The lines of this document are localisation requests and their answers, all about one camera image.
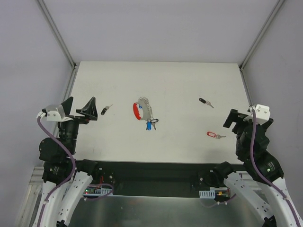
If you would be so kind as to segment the red tag key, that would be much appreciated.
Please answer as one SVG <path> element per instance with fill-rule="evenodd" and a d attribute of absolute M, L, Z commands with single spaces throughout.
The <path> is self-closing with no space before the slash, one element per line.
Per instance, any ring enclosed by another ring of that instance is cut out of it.
<path fill-rule="evenodd" d="M 211 137 L 211 138 L 215 138 L 215 139 L 221 139 L 221 138 L 226 138 L 225 135 L 220 135 L 220 134 L 216 134 L 214 132 L 208 131 L 207 136 Z"/>

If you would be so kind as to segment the black head silver key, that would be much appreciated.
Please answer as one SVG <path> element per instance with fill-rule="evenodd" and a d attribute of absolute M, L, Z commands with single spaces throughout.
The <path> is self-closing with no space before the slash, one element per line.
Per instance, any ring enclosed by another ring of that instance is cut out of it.
<path fill-rule="evenodd" d="M 201 103 L 206 104 L 206 105 L 210 106 L 211 108 L 214 108 L 214 107 L 212 106 L 211 102 L 209 102 L 209 101 L 207 101 L 207 100 L 205 100 L 205 99 L 203 99 L 203 98 L 199 98 L 198 100 L 199 100 Z"/>

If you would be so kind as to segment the aluminium table rail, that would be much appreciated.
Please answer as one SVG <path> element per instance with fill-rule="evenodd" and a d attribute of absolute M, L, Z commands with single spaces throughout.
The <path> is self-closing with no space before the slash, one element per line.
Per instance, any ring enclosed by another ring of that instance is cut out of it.
<path fill-rule="evenodd" d="M 47 106 L 46 108 L 42 109 L 37 117 L 36 117 L 36 121 L 38 123 L 38 126 L 40 127 L 40 129 L 55 143 L 57 144 L 63 151 L 64 153 L 66 154 L 66 156 L 68 156 L 70 159 L 71 159 L 71 165 L 72 165 L 72 168 L 71 168 L 71 172 L 69 173 L 69 175 L 66 176 L 65 179 L 63 179 L 59 184 L 57 184 L 57 182 L 55 182 L 55 185 L 56 187 L 60 187 L 62 186 L 63 184 L 65 184 L 66 182 L 68 182 L 68 180 L 71 178 L 71 176 L 73 175 L 74 171 L 75 171 L 75 160 L 74 158 L 72 157 L 72 154 L 71 152 L 67 149 L 67 147 L 61 142 L 59 141 L 53 133 L 50 133 L 50 131 L 48 131 L 44 126 L 43 124 L 41 123 L 41 120 L 43 118 L 45 118 L 48 122 L 66 122 L 66 121 L 69 121 L 69 120 L 72 120 L 71 117 L 68 117 L 68 112 L 69 112 L 69 108 L 72 106 L 72 101 L 68 101 L 70 97 L 70 94 L 71 94 L 71 90 L 73 88 L 73 84 L 74 84 L 74 80 L 76 78 L 76 74 L 77 74 L 77 69 L 73 69 L 71 71 L 71 75 L 70 75 L 70 78 L 68 80 L 68 84 L 67 84 L 67 88 L 65 90 L 65 93 L 64 93 L 64 100 L 63 102 L 67 101 L 68 104 L 67 104 L 67 111 L 64 110 L 64 107 L 62 104 L 58 104 L 58 105 L 49 105 Z"/>
<path fill-rule="evenodd" d="M 245 89 L 245 93 L 246 93 L 246 96 L 247 96 L 247 99 L 248 99 L 248 103 L 249 103 L 249 105 L 252 105 L 252 100 L 251 100 L 251 97 L 250 97 L 249 89 L 248 89 L 248 86 L 247 86 L 247 83 L 246 83 L 246 80 L 245 80 L 242 69 L 240 69 L 240 74 L 241 74 L 243 86 L 244 86 L 244 89 Z"/>

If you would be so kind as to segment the small silver key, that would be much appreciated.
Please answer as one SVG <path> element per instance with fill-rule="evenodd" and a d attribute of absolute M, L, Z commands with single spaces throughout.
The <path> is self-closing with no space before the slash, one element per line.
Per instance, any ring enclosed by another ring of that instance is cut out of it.
<path fill-rule="evenodd" d="M 107 106 L 105 106 L 103 109 L 102 109 L 102 111 L 101 111 L 101 115 L 104 115 L 108 110 L 109 110 L 109 108 L 111 107 L 112 105 L 107 105 Z"/>

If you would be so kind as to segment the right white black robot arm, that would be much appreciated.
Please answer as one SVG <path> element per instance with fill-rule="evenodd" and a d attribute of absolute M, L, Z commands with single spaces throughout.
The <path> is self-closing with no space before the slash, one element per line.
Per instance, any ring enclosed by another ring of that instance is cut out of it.
<path fill-rule="evenodd" d="M 249 114 L 232 109 L 223 124 L 225 128 L 235 126 L 236 156 L 243 162 L 245 171 L 262 190 L 264 201 L 244 183 L 240 173 L 230 163 L 218 164 L 212 171 L 213 187 L 227 186 L 259 220 L 263 227 L 301 227 L 300 217 L 287 190 L 284 172 L 279 161 L 267 151 L 269 138 L 267 129 L 273 123 L 269 107 L 249 107 Z"/>

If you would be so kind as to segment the blue head key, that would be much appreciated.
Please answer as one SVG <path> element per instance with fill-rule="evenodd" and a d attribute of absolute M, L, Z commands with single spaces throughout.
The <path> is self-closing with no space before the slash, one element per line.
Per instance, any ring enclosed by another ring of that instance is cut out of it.
<path fill-rule="evenodd" d="M 146 130 L 150 131 L 152 129 L 156 130 L 156 121 L 147 121 L 146 122 Z"/>

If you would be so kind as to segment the aluminium frame post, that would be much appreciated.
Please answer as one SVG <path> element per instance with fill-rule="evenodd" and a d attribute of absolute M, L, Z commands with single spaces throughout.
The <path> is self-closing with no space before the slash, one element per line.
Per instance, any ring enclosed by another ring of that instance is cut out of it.
<path fill-rule="evenodd" d="M 246 53 L 243 61 L 239 65 L 240 71 L 243 71 L 244 68 L 246 67 L 246 65 L 248 64 L 248 62 L 249 62 L 250 58 L 252 57 L 253 53 L 256 51 L 258 45 L 260 44 L 260 42 L 264 38 L 266 32 L 269 30 L 271 24 L 273 23 L 274 19 L 276 18 L 276 16 L 278 15 L 278 13 L 280 12 L 281 8 L 283 7 L 283 5 L 285 3 L 286 3 L 286 0 L 277 0 L 276 1 L 274 7 L 270 11 L 270 14 L 267 16 L 264 24 L 262 25 L 261 29 L 259 30 L 257 36 L 255 37 L 253 43 L 250 46 L 248 52 Z"/>
<path fill-rule="evenodd" d="M 68 61 L 68 63 L 70 64 L 71 68 L 74 70 L 76 69 L 77 63 L 75 62 L 75 60 L 73 59 L 56 23 L 55 20 L 53 19 L 46 3 L 44 0 L 36 0 L 35 1 L 36 4 L 38 5 L 39 9 L 42 12 L 42 15 L 44 16 L 54 38 L 56 39 L 62 53 L 64 54 L 66 60 Z"/>

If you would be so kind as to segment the left aluminium table rail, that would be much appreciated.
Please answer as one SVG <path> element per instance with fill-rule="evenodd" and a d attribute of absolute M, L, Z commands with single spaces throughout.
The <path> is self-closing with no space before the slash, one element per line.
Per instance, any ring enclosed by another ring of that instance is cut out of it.
<path fill-rule="evenodd" d="M 67 149 L 67 147 L 61 142 L 59 141 L 53 133 L 50 133 L 50 131 L 48 131 L 44 126 L 43 124 L 41 123 L 41 120 L 43 118 L 45 118 L 48 122 L 66 122 L 66 121 L 69 121 L 69 120 L 72 120 L 71 117 L 68 117 L 68 112 L 69 112 L 69 108 L 72 106 L 72 101 L 68 101 L 70 97 L 70 94 L 71 94 L 71 90 L 73 88 L 73 84 L 74 84 L 74 80 L 76 78 L 76 74 L 77 74 L 77 69 L 73 69 L 71 71 L 71 75 L 70 75 L 70 78 L 68 80 L 68 84 L 67 84 L 67 88 L 65 90 L 65 93 L 64 93 L 64 100 L 63 102 L 67 101 L 68 104 L 67 104 L 67 111 L 64 110 L 64 107 L 62 104 L 58 104 L 58 105 L 49 105 L 47 106 L 46 108 L 42 109 L 37 117 L 36 117 L 36 121 L 38 123 L 38 126 L 40 127 L 40 129 L 55 143 L 57 144 L 63 151 L 64 153 L 66 154 L 66 156 L 68 156 L 70 159 L 71 159 L 71 165 L 72 165 L 72 168 L 71 168 L 71 172 L 69 173 L 69 175 L 66 176 L 65 179 L 63 179 L 59 184 L 57 184 L 57 182 L 55 182 L 55 185 L 56 187 L 60 187 L 62 186 L 63 184 L 65 184 L 66 182 L 68 182 L 68 180 L 71 178 L 71 176 L 73 175 L 74 171 L 75 171 L 75 160 L 74 158 L 72 157 L 72 154 L 71 152 Z"/>

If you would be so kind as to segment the keyring with red tag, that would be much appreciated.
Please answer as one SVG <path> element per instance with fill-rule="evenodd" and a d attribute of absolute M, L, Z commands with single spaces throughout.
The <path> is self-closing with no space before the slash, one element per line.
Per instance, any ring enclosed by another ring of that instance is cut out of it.
<path fill-rule="evenodd" d="M 146 97 L 140 97 L 133 103 L 133 113 L 137 120 L 157 123 L 159 119 L 153 117 L 152 107 Z"/>

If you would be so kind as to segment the left aluminium frame post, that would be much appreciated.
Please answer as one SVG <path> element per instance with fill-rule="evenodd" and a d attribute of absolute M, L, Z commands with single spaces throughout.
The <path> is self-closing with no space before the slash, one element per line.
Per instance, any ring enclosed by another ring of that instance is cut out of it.
<path fill-rule="evenodd" d="M 35 1 L 36 4 L 38 5 L 39 9 L 42 12 L 42 15 L 44 16 L 54 38 L 56 39 L 62 53 L 64 54 L 66 60 L 68 61 L 68 63 L 70 64 L 71 68 L 74 70 L 76 69 L 77 63 L 75 62 L 75 60 L 73 59 L 56 23 L 55 20 L 53 19 L 46 3 L 44 0 L 36 0 Z"/>

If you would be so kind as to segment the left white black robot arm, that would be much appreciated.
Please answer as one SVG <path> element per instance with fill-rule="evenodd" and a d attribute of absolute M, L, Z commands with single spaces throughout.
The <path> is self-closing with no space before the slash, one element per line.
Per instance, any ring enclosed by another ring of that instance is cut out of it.
<path fill-rule="evenodd" d="M 42 109 L 36 119 L 47 138 L 39 145 L 44 162 L 42 196 L 35 227 L 67 227 L 85 189 L 100 179 L 97 162 L 73 157 L 79 126 L 98 119 L 96 99 L 71 115 L 73 97 Z"/>

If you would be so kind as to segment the right aluminium frame post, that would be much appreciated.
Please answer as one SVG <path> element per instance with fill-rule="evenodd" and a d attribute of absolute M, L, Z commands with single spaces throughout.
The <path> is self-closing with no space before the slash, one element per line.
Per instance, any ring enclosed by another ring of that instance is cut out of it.
<path fill-rule="evenodd" d="M 250 46 L 248 52 L 246 53 L 243 61 L 239 65 L 240 71 L 243 71 L 244 68 L 246 67 L 246 65 L 248 64 L 248 62 L 249 62 L 250 58 L 252 57 L 253 53 L 256 51 L 258 45 L 260 44 L 260 42 L 264 38 L 266 32 L 269 30 L 271 24 L 273 23 L 274 19 L 276 18 L 276 16 L 278 15 L 278 13 L 280 12 L 281 8 L 283 7 L 283 5 L 285 3 L 286 3 L 286 0 L 277 0 L 276 1 L 274 7 L 270 11 L 270 14 L 267 16 L 264 24 L 262 25 L 261 29 L 259 30 L 257 36 L 255 37 L 253 43 Z"/>

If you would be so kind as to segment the right aluminium table rail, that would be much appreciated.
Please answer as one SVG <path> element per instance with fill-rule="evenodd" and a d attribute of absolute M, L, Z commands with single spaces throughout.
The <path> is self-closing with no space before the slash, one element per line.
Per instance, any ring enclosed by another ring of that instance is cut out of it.
<path fill-rule="evenodd" d="M 247 96 L 247 99 L 248 99 L 248 103 L 249 103 L 249 105 L 252 105 L 252 100 L 251 100 L 251 97 L 250 97 L 249 89 L 248 89 L 248 86 L 247 86 L 247 83 L 246 83 L 246 80 L 245 80 L 242 69 L 240 69 L 240 74 L 241 74 L 243 86 L 244 86 L 244 89 L 245 89 L 245 93 L 246 93 L 246 96 Z"/>

